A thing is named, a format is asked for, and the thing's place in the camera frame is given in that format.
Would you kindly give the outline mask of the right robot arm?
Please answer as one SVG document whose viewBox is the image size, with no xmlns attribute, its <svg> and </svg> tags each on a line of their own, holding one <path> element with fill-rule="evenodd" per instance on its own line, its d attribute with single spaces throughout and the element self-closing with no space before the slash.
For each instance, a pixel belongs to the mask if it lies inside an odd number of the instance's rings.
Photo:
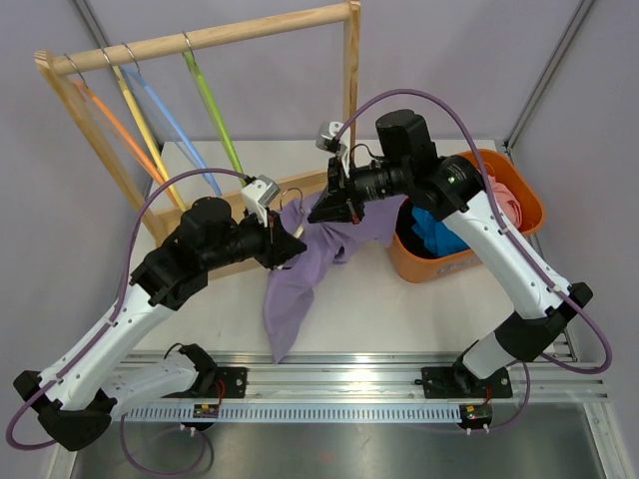
<svg viewBox="0 0 639 479">
<path fill-rule="evenodd" d="M 455 232 L 498 280 L 513 312 L 471 344 L 435 380 L 443 397 L 483 397 L 490 380 L 515 361 L 540 356 L 593 297 L 584 282 L 554 271 L 489 196 L 489 181 L 462 156 L 441 157 L 423 116 L 403 109 L 375 123 L 382 156 L 363 167 L 351 158 L 348 128 L 320 126 L 316 145 L 332 154 L 327 186 L 312 208 L 312 223 L 359 224 L 371 201 L 405 195 Z"/>
</svg>

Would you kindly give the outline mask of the pink t shirt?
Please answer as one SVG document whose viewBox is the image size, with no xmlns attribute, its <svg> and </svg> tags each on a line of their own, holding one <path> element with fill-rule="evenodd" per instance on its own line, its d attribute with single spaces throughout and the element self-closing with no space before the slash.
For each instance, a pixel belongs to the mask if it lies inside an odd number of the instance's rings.
<svg viewBox="0 0 639 479">
<path fill-rule="evenodd" d="M 499 182 L 495 176 L 489 175 L 489 186 L 487 193 L 492 193 L 494 200 L 500 210 L 505 213 L 509 221 L 516 229 L 522 226 L 523 213 L 519 200 L 513 192 L 503 183 Z"/>
</svg>

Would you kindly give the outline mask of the green clothes hanger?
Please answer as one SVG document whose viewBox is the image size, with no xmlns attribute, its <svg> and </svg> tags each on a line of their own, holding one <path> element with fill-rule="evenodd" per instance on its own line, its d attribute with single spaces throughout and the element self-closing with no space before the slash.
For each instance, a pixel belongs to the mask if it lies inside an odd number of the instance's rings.
<svg viewBox="0 0 639 479">
<path fill-rule="evenodd" d="M 209 85 L 209 82 L 207 81 L 206 76 L 202 73 L 199 64 L 197 63 L 191 39 L 185 31 L 182 32 L 182 35 L 188 48 L 188 51 L 183 53 L 183 58 L 187 65 L 187 69 L 204 104 L 210 121 L 218 134 L 219 140 L 224 148 L 224 151 L 226 152 L 233 170 L 237 173 L 242 174 L 244 172 L 242 163 L 239 159 L 233 140 L 226 126 L 225 120 L 215 99 L 213 91 Z"/>
</svg>

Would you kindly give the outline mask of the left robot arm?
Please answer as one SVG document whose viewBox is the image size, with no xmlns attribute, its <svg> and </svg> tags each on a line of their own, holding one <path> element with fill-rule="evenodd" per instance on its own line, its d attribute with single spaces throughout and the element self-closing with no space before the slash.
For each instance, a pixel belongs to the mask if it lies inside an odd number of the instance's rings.
<svg viewBox="0 0 639 479">
<path fill-rule="evenodd" d="M 148 402 L 207 397 L 216 390 L 218 366 L 196 344 L 134 373 L 112 373 L 144 336 L 208 285 L 210 271 L 248 259 L 275 268 L 306 249 L 276 212 L 236 222 L 225 200 L 201 198 L 70 351 L 42 371 L 20 373 L 13 385 L 48 435 L 69 451 L 92 444 L 114 419 Z"/>
</svg>

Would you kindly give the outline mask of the light blue clothes hanger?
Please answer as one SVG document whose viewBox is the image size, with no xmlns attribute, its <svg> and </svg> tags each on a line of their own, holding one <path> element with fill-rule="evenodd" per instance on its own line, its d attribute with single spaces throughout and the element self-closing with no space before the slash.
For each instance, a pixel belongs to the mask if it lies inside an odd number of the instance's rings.
<svg viewBox="0 0 639 479">
<path fill-rule="evenodd" d="M 137 72 L 134 73 L 130 70 L 125 70 L 127 73 L 149 96 L 149 98 L 155 103 L 156 108 L 159 110 L 162 115 L 162 122 L 164 122 L 168 127 L 168 134 L 172 141 L 180 142 L 181 145 L 179 149 L 185 155 L 185 157 L 190 161 L 191 165 L 197 170 L 204 170 L 208 168 L 208 165 L 202 158 L 201 154 L 194 146 L 193 142 L 188 138 L 185 131 L 182 129 L 181 125 L 171 113 L 166 104 L 161 100 L 159 95 L 153 89 L 153 87 L 146 81 L 146 79 L 142 76 L 139 63 L 137 61 L 136 56 L 132 52 L 131 48 L 123 43 L 124 48 L 127 50 L 129 56 L 132 61 L 136 65 Z"/>
</svg>

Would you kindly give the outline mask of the lavender t shirt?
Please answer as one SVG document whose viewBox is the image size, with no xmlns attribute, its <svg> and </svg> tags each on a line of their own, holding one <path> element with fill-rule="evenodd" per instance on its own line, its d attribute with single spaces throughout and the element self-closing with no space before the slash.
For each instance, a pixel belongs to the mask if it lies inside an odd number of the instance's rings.
<svg viewBox="0 0 639 479">
<path fill-rule="evenodd" d="M 279 363 L 291 351 L 304 319 L 315 300 L 315 287 L 324 279 L 328 269 L 349 261 L 366 242 L 377 241 L 390 246 L 402 196 L 368 202 L 364 219 L 358 224 L 318 223 L 308 221 L 309 213 L 320 195 L 304 200 L 304 243 L 307 255 L 293 268 L 268 275 L 263 301 L 263 325 L 273 363 Z"/>
</svg>

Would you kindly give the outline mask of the orange clothes hanger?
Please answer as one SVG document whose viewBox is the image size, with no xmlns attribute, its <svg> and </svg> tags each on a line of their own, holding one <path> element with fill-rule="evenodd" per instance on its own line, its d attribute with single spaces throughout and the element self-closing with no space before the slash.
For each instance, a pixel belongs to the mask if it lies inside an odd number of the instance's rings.
<svg viewBox="0 0 639 479">
<path fill-rule="evenodd" d="M 82 74 L 77 67 L 76 63 L 67 54 L 64 57 L 72 65 L 75 73 L 80 77 L 81 82 L 75 82 L 75 86 L 79 88 L 79 91 L 87 97 L 92 108 L 96 108 L 100 115 L 100 119 L 107 126 L 107 128 L 119 139 L 119 141 L 125 146 L 125 148 L 132 154 L 137 162 L 143 167 L 143 169 L 152 177 L 152 179 L 160 184 L 160 175 L 154 170 L 153 160 L 148 149 L 145 152 L 139 143 L 134 139 L 133 135 L 124 126 L 124 124 L 118 119 L 118 117 L 112 112 L 112 110 L 104 103 L 104 101 L 91 90 Z"/>
</svg>

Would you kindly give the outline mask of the yellow clothes hanger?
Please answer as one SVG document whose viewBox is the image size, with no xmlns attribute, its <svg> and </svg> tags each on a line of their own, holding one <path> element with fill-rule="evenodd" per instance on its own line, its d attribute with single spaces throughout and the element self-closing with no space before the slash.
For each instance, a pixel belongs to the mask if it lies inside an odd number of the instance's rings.
<svg viewBox="0 0 639 479">
<path fill-rule="evenodd" d="M 151 158 L 154 164 L 154 170 L 160 175 L 161 181 L 160 184 L 163 184 L 169 179 L 169 174 L 166 166 L 164 165 L 161 156 L 159 147 L 156 143 L 155 137 L 152 134 L 152 131 L 143 115 L 141 108 L 138 105 L 138 102 L 135 98 L 135 95 L 132 92 L 129 81 L 125 78 L 125 75 L 122 73 L 121 69 L 118 66 L 113 66 L 111 64 L 111 60 L 109 59 L 106 51 L 101 49 L 102 55 L 107 62 L 108 66 L 112 68 L 113 73 L 117 79 L 119 88 L 124 97 L 124 100 L 134 118 L 134 121 L 142 135 L 142 138 L 147 146 L 149 153 L 151 154 Z"/>
</svg>

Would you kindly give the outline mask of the cream clothes hanger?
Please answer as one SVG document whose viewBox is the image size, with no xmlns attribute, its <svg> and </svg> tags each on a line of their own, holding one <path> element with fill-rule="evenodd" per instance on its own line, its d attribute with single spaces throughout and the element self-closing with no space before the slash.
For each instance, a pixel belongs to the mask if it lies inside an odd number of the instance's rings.
<svg viewBox="0 0 639 479">
<path fill-rule="evenodd" d="M 294 254 L 283 264 L 278 265 L 274 270 L 275 275 L 280 275 L 283 271 L 293 268 L 308 253 L 308 246 L 304 243 L 303 238 L 303 234 L 305 232 L 304 194 L 299 188 L 291 188 L 284 191 L 283 197 L 286 196 L 294 196 L 294 198 L 290 199 L 286 204 L 281 204 L 280 217 L 282 224 L 287 232 L 291 234 L 298 243 L 304 245 L 304 249 Z"/>
</svg>

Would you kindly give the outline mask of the blue t shirt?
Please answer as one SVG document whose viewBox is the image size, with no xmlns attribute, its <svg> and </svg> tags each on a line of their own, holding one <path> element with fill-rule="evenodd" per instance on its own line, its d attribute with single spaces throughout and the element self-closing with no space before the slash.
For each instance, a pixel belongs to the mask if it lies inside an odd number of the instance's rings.
<svg viewBox="0 0 639 479">
<path fill-rule="evenodd" d="M 468 244 L 451 231 L 444 223 L 423 209 L 413 207 L 412 231 L 420 238 L 423 246 L 436 257 L 445 257 L 469 250 Z"/>
</svg>

